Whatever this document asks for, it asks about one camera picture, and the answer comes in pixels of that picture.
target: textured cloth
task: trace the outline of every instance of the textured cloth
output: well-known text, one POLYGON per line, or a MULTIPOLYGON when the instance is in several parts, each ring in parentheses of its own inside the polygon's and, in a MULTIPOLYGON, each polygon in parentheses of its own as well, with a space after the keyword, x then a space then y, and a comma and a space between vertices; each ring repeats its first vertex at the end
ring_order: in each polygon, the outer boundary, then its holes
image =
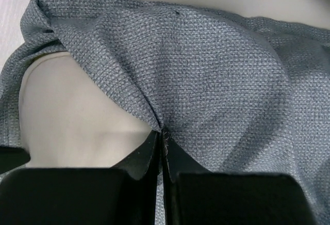
MULTIPOLYGON (((211 171, 282 172, 330 224, 330 31, 137 0, 31 0, 0 76, 0 145, 19 147, 19 90, 67 50, 124 110, 211 171)), ((164 224, 162 185, 156 224, 164 224)))

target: gray fabric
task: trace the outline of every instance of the gray fabric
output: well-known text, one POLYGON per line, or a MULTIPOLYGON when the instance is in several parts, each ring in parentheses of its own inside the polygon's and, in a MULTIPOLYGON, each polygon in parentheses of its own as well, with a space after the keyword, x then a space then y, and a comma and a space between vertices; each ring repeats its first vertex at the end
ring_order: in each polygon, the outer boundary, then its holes
MULTIPOLYGON (((330 31, 136 0, 31 0, 0 76, 0 145, 20 146, 24 71, 68 50, 112 100, 212 171, 283 172, 330 224, 330 31)), ((156 224, 164 224, 162 186, 156 224)))

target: gray woven fabric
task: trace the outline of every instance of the gray woven fabric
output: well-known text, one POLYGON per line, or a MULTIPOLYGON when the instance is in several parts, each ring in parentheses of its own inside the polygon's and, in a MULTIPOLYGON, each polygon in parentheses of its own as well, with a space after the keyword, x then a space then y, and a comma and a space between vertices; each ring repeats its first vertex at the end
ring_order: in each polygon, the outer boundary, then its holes
MULTIPOLYGON (((0 145, 19 147, 25 70, 68 50, 123 109, 212 171, 291 174, 330 224, 330 31, 136 0, 31 0, 0 76, 0 145)), ((162 187, 156 224, 164 224, 162 187)))

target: black plastic piece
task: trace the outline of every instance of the black plastic piece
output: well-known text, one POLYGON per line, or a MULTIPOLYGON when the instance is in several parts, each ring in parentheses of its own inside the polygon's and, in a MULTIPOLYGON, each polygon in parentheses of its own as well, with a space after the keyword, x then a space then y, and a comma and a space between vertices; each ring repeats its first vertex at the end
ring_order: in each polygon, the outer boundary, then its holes
POLYGON ((0 184, 0 224, 154 224, 160 154, 167 225, 316 224, 292 177, 211 173, 167 128, 110 169, 13 171, 0 184))
POLYGON ((110 169, 15 170, 0 184, 0 224, 154 224, 158 145, 153 132, 110 169))
POLYGON ((0 174, 10 171, 30 161, 24 149, 0 147, 0 174))
POLYGON ((167 225, 316 224, 292 177, 211 173, 175 143, 168 129, 161 139, 167 225))

